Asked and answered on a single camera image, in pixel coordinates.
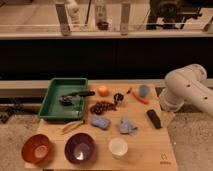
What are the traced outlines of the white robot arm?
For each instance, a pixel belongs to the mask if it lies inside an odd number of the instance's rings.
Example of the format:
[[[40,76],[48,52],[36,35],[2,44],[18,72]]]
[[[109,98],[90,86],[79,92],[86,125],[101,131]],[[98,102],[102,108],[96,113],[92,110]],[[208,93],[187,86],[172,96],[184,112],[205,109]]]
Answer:
[[[206,79],[206,69],[199,64],[170,71],[159,95],[160,106],[165,111],[177,112],[188,101],[213,118],[213,90],[203,84]]]

